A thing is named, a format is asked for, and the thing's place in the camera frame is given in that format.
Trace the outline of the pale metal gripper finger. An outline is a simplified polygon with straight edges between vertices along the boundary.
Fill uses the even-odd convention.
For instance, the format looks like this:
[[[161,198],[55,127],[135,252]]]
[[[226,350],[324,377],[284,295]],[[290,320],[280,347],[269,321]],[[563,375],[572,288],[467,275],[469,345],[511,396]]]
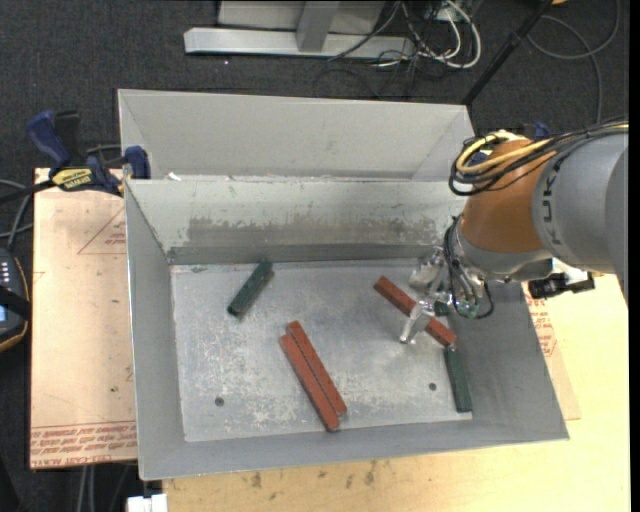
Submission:
[[[432,316],[425,312],[421,312],[415,318],[409,319],[409,329],[408,329],[408,343],[414,344],[416,342],[417,336],[422,333],[429,322],[431,321]]]
[[[402,332],[399,336],[399,341],[401,343],[413,343],[414,339],[419,332],[420,328],[418,325],[418,320],[422,316],[422,309],[412,309],[409,313],[409,316],[404,324]]]

